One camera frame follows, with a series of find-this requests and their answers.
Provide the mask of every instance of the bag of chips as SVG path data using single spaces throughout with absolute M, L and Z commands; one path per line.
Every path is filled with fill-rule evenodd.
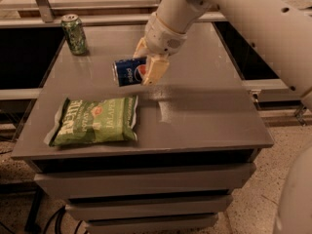
M 66 99 L 60 106 L 54 128 L 45 137 L 50 146 L 137 140 L 137 97 L 101 102 Z

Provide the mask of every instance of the concrete floor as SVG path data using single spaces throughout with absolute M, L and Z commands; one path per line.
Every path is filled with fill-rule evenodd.
M 15 16 L 16 14 L 8 14 L 8 12 L 0 10 L 0 18 Z M 161 233 L 272 233 L 275 213 L 288 170 L 302 148 L 312 140 L 311 114 L 305 116 L 308 122 L 307 127 L 301 127 L 291 114 L 292 112 L 289 111 L 261 112 L 268 130 L 275 139 L 275 145 L 261 151 L 255 160 L 256 172 L 242 189 L 234 191 L 233 203 L 226 212 L 219 214 L 219 221 L 213 228 L 162 231 Z M 12 125 L 3 125 L 0 128 L 0 136 L 10 135 L 13 130 Z M 10 158 L 10 150 L 14 148 L 15 144 L 4 140 L 1 139 L 0 141 L 0 184 L 12 180 L 32 180 L 34 177 L 33 171 L 24 162 L 13 161 Z M 14 233 L 22 230 L 27 220 L 32 199 L 32 193 L 0 194 L 0 221 L 6 224 Z M 49 217 L 62 205 L 64 205 L 64 202 L 45 196 L 40 206 L 37 224 L 43 229 Z M 62 224 L 63 233 L 74 233 L 77 223 L 77 220 L 66 214 Z M 55 233 L 53 225 L 54 223 L 48 230 L 48 234 Z M 9 232 L 6 232 L 0 226 L 0 233 Z M 83 226 L 81 226 L 78 233 L 84 233 Z

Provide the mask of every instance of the gray tabletop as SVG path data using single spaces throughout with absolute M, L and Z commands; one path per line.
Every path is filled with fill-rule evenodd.
M 90 52 L 64 44 L 13 151 L 15 159 L 58 159 L 155 152 L 261 148 L 273 140 L 210 23 L 195 23 L 157 86 L 119 88 L 112 62 L 129 59 L 144 25 L 85 28 Z M 138 95 L 138 141 L 49 147 L 43 139 L 67 97 L 103 100 Z

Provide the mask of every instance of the hand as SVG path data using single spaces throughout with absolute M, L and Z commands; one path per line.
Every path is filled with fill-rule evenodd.
M 155 85 L 165 74 L 169 67 L 168 55 L 153 54 L 146 45 L 145 38 L 142 37 L 137 46 L 134 58 L 146 57 L 145 72 L 140 72 L 142 76 L 141 85 Z

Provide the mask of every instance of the green can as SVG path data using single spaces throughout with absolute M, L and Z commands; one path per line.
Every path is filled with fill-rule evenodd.
M 87 40 L 82 22 L 77 15 L 69 14 L 60 23 L 68 47 L 73 55 L 83 55 L 88 51 Z

